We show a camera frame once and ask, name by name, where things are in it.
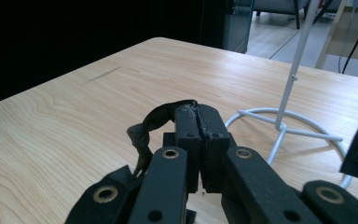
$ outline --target black fabric strap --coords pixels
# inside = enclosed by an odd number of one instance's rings
[[[162,127],[168,121],[174,122],[175,109],[182,105],[198,106],[198,103],[195,100],[184,100],[160,105],[153,109],[142,123],[133,125],[127,130],[132,145],[139,153],[133,179],[144,175],[152,160],[153,153],[148,146],[150,142],[149,132]]]

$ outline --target white metal stand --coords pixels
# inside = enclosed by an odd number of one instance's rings
[[[294,61],[292,63],[292,67],[290,70],[289,78],[286,83],[286,87],[284,89],[281,105],[279,108],[270,108],[270,107],[261,107],[261,108],[254,108],[254,109],[248,109],[248,110],[238,110],[238,113],[235,114],[233,117],[231,117],[228,121],[226,121],[226,127],[228,126],[236,119],[242,117],[242,116],[248,116],[254,119],[259,119],[262,121],[265,121],[267,123],[271,123],[275,125],[275,129],[279,131],[279,135],[277,137],[277,140],[275,141],[275,144],[269,153],[267,163],[272,164],[272,161],[275,158],[276,153],[278,152],[278,149],[282,143],[282,140],[284,136],[287,133],[296,134],[296,135],[302,135],[307,137],[314,137],[314,138],[321,138],[328,141],[331,141],[337,148],[338,152],[341,155],[341,159],[344,159],[347,153],[347,150],[342,145],[342,138],[338,136],[334,136],[331,133],[329,133],[327,130],[325,130],[321,125],[319,125],[317,122],[313,121],[312,119],[309,119],[305,116],[302,116],[300,114],[297,114],[293,111],[286,110],[287,103],[289,101],[290,92],[292,91],[294,82],[297,80],[297,70],[301,61],[301,57],[304,52],[305,45],[307,43],[308,36],[310,35],[310,28],[312,26],[313,19],[316,15],[316,10],[318,6],[319,0],[311,0],[310,1],[310,7],[308,11],[307,18],[305,20],[304,28],[300,37],[300,40],[297,45],[296,55],[294,58]],[[258,115],[257,113],[273,113],[277,114],[276,119],[271,119],[268,117],[264,117],[261,115]],[[301,122],[304,122],[308,124],[310,127],[314,128],[315,130],[319,131],[319,133],[314,132],[308,132],[303,130],[296,130],[296,129],[289,129],[285,123],[282,122],[282,119],[284,116],[291,117],[293,119],[297,119]],[[341,180],[340,186],[342,188],[347,188],[348,185],[351,183],[351,176],[350,175],[344,175],[343,179]]]

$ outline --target white pole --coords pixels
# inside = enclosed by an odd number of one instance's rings
[[[284,116],[284,111],[286,110],[287,102],[289,101],[290,92],[292,91],[294,82],[297,80],[297,70],[300,66],[301,57],[303,55],[305,45],[307,44],[308,36],[310,35],[310,28],[312,27],[312,23],[316,15],[316,10],[318,9],[318,4],[319,0],[310,0],[307,18],[305,19],[304,28],[301,33],[300,40],[298,41],[296,55],[292,63],[289,78],[287,79],[278,115],[275,119],[275,129],[277,131],[279,131],[281,128],[281,123]]]

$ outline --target wood grain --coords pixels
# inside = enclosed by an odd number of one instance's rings
[[[126,164],[133,170],[137,152],[126,130],[156,106],[195,99],[226,121],[239,108],[278,106],[289,69],[155,38],[0,102],[0,223],[63,223],[86,188]],[[288,108],[348,146],[358,128],[358,77],[306,67],[298,76]],[[160,148],[162,134],[172,131],[170,123],[152,132],[150,147]],[[229,131],[264,158],[277,136],[270,125],[248,118]],[[339,165],[325,141],[287,135],[273,168],[301,189],[314,179],[338,183]],[[358,179],[349,192],[358,198]],[[198,211],[197,223],[227,223],[219,195],[200,191],[187,206]]]

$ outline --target black cable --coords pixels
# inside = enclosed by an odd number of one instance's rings
[[[358,46],[358,38],[357,38],[356,43],[354,44],[354,46],[353,46],[353,48],[352,48],[352,50],[351,50],[350,55],[349,55],[348,58],[347,58],[347,61],[345,62],[344,68],[342,69],[342,74],[345,73],[345,70],[347,69],[347,65],[348,65],[348,63],[350,62],[351,56],[352,56],[352,54],[354,53],[354,51],[356,50],[357,46]]]
[[[338,72],[341,73],[341,59],[342,56],[344,55],[345,50],[348,47],[348,43],[350,41],[350,30],[351,30],[351,24],[353,22],[353,18],[354,18],[354,12],[356,10],[357,7],[354,7],[351,11],[351,19],[350,22],[348,22],[348,27],[347,27],[347,34],[346,34],[346,40],[345,40],[345,46],[344,48],[342,48],[341,54],[339,55],[339,59],[338,59]]]

